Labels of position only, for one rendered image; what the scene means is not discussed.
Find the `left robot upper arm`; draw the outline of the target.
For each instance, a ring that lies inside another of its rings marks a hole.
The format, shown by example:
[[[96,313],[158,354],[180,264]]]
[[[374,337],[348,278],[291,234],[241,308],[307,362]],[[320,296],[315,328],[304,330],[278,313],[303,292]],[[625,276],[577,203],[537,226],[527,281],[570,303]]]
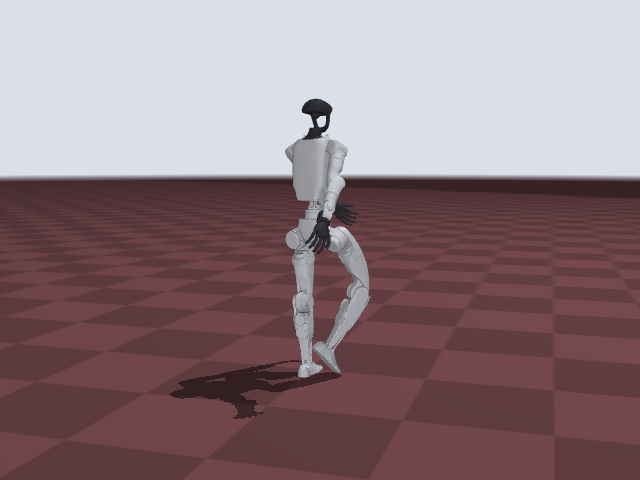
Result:
[[[292,162],[293,164],[293,146],[295,143],[293,143],[292,145],[290,145],[286,150],[286,156],[288,157],[288,159]]]

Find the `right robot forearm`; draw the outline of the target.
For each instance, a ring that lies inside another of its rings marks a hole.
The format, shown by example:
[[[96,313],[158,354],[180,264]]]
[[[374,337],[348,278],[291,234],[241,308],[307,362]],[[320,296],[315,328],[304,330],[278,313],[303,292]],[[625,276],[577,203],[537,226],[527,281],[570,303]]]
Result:
[[[337,199],[339,198],[340,192],[344,186],[344,179],[340,176],[335,176],[329,186],[324,190],[324,199],[320,206],[320,211],[323,210],[322,217],[326,217],[331,220],[332,214],[335,212]]]

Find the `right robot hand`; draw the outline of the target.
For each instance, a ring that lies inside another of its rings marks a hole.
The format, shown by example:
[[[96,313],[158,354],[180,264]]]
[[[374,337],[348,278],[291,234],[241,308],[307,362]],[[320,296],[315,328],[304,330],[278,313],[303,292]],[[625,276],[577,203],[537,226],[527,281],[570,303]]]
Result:
[[[322,252],[322,250],[324,249],[325,245],[326,245],[326,249],[328,249],[329,246],[330,246],[330,243],[331,243],[330,234],[329,234],[330,230],[328,229],[328,227],[330,226],[331,220],[329,220],[326,217],[322,217],[322,215],[323,215],[323,210],[319,212],[318,217],[317,217],[317,221],[316,221],[317,224],[315,225],[311,236],[305,242],[305,244],[308,244],[316,234],[314,241],[312,242],[312,244],[308,248],[309,249],[312,248],[315,245],[315,243],[317,242],[318,238],[319,238],[318,244],[312,250],[312,252],[315,252],[319,248],[321,243],[322,243],[322,246],[321,246],[320,250],[317,252],[317,254]],[[326,239],[327,239],[327,244],[326,244]]]

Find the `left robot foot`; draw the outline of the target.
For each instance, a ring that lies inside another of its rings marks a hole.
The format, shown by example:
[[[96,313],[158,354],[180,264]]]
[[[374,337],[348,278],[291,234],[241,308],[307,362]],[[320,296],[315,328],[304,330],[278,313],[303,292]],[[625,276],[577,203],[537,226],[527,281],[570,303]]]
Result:
[[[304,364],[300,365],[298,369],[298,377],[302,377],[302,378],[309,377],[312,374],[317,373],[323,369],[323,366],[317,365],[313,361],[312,363],[313,363],[312,366],[308,366],[307,362],[305,361]]]

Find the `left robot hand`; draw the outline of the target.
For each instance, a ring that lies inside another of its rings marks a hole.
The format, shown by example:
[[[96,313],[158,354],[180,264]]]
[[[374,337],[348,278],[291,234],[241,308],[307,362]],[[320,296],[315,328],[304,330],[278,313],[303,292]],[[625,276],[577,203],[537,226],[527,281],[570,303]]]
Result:
[[[353,212],[353,211],[350,211],[350,210],[346,209],[345,207],[347,207],[347,206],[349,206],[349,207],[353,207],[353,205],[352,205],[352,204],[340,204],[340,203],[338,203],[338,202],[337,202],[336,207],[335,207],[335,212],[334,212],[334,214],[335,214],[335,216],[336,216],[339,220],[341,220],[343,223],[345,223],[346,225],[350,225],[350,226],[352,226],[353,224],[348,223],[348,222],[346,222],[345,220],[347,220],[347,221],[349,221],[349,222],[353,222],[353,223],[354,223],[354,222],[355,222],[354,220],[348,219],[347,217],[349,217],[349,218],[353,218],[353,219],[357,219],[357,217],[351,216],[351,215],[349,215],[348,213],[351,213],[351,214],[358,214],[358,213],[357,213],[357,212]],[[346,213],[346,212],[348,212],[348,213]],[[347,216],[347,217],[346,217],[346,216]],[[342,219],[342,218],[344,218],[345,220],[344,220],[344,219]]]

